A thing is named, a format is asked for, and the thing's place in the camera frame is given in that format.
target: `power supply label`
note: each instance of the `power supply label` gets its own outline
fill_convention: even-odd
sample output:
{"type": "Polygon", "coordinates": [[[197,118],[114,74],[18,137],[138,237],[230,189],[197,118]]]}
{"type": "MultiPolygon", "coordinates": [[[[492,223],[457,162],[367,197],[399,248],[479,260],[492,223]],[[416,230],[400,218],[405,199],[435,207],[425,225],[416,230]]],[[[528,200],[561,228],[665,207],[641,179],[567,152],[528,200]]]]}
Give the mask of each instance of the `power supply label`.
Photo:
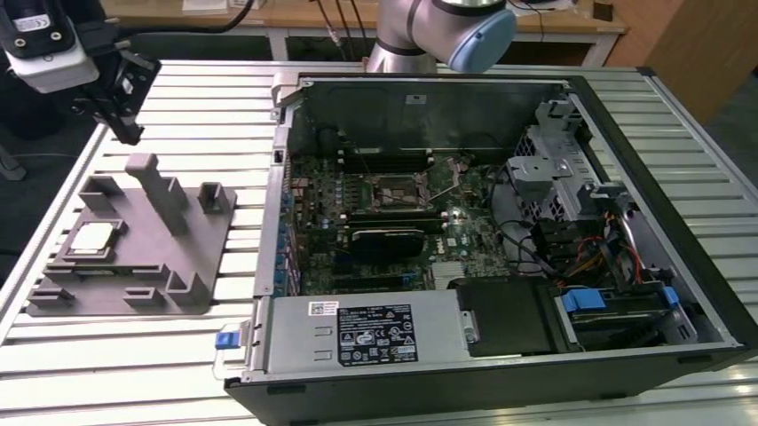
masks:
{"type": "Polygon", "coordinates": [[[340,308],[336,329],[343,367],[417,361],[409,304],[340,308]]]}

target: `floor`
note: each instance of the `floor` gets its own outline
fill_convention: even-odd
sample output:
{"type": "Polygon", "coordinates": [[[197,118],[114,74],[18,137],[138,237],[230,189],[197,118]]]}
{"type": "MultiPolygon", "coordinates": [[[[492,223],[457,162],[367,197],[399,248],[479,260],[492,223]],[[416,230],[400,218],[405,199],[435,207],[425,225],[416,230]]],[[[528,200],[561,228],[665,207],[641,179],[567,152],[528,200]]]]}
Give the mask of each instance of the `floor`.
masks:
{"type": "MultiPolygon", "coordinates": [[[[246,59],[269,60],[268,42],[261,37],[193,37],[181,43],[173,35],[137,37],[133,49],[161,59],[246,59]]],[[[292,41],[293,60],[340,60],[341,55],[328,40],[292,41]]],[[[0,92],[0,104],[5,104],[0,92]]],[[[22,140],[0,125],[0,144],[26,168],[20,182],[0,179],[0,285],[16,263],[28,239],[37,228],[48,205],[94,127],[88,117],[64,114],[65,126],[52,136],[22,140]]],[[[751,76],[735,93],[719,116],[707,126],[727,155],[758,184],[758,77],[751,76]]]]}

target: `table leg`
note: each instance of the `table leg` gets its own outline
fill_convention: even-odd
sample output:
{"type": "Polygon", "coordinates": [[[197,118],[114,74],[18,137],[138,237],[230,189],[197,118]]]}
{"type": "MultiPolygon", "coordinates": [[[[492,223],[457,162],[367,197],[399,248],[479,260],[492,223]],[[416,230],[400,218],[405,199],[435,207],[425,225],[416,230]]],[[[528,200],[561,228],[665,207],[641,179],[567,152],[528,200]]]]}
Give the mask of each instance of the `table leg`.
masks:
{"type": "Polygon", "coordinates": [[[286,51],[286,36],[288,30],[285,28],[268,29],[268,43],[270,45],[270,57],[276,61],[289,60],[289,53],[286,51]]]}
{"type": "Polygon", "coordinates": [[[605,64],[607,56],[611,54],[616,45],[617,34],[600,34],[584,57],[583,67],[601,67],[605,64]]]}

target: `metal grid surface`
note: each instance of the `metal grid surface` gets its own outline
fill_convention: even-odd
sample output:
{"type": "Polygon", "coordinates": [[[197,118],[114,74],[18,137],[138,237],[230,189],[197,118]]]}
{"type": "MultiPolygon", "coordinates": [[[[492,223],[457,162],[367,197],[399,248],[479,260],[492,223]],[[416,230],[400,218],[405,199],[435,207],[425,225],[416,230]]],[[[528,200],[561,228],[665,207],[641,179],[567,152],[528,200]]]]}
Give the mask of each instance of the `metal grid surface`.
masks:
{"type": "MultiPolygon", "coordinates": [[[[140,113],[144,141],[120,145],[96,131],[72,176],[0,293],[0,424],[258,424],[213,376],[214,332],[250,313],[273,123],[269,85],[278,71],[357,71],[352,65],[270,62],[165,62],[140,113]],[[160,170],[184,187],[218,181],[238,193],[233,229],[208,314],[194,317],[30,318],[21,310],[44,263],[82,204],[90,173],[121,172],[130,152],[160,155],[160,170]]],[[[752,316],[758,314],[758,201],[723,153],[692,126],[653,79],[631,69],[500,67],[495,73],[581,74],[597,91],[663,190],[700,238],[752,316]]],[[[611,169],[603,153],[599,158],[611,169]]],[[[241,352],[226,354],[238,367],[241,352]]],[[[636,398],[499,411],[387,419],[371,424],[688,424],[758,423],[754,362],[689,375],[636,398]]]]}

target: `wooden table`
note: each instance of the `wooden table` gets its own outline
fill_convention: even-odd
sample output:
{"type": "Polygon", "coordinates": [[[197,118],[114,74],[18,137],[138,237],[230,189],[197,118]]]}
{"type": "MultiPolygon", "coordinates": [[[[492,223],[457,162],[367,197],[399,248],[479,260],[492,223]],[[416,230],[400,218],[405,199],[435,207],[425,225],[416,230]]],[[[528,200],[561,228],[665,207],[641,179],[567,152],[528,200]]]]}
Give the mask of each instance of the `wooden table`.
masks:
{"type": "MultiPolygon", "coordinates": [[[[341,1],[341,9],[352,35],[356,32],[357,19],[348,1],[341,1]]],[[[233,9],[221,15],[185,15],[181,12],[181,0],[101,0],[109,16],[121,18],[124,25],[218,25],[237,13],[233,9]]],[[[592,0],[580,0],[579,11],[588,11],[592,0]]],[[[356,0],[367,35],[375,37],[376,1],[356,0]]],[[[323,0],[327,16],[336,28],[341,28],[340,15],[332,0],[323,0]]],[[[605,22],[585,17],[576,11],[544,12],[540,17],[519,17],[516,42],[527,43],[579,43],[588,44],[581,65],[600,67],[613,48],[616,38],[625,33],[627,27],[620,20],[605,22]]],[[[273,60],[288,60],[286,38],[328,36],[321,13],[315,2],[308,0],[268,0],[261,9],[250,11],[242,25],[228,32],[229,35],[265,36],[270,44],[273,60]]]]}

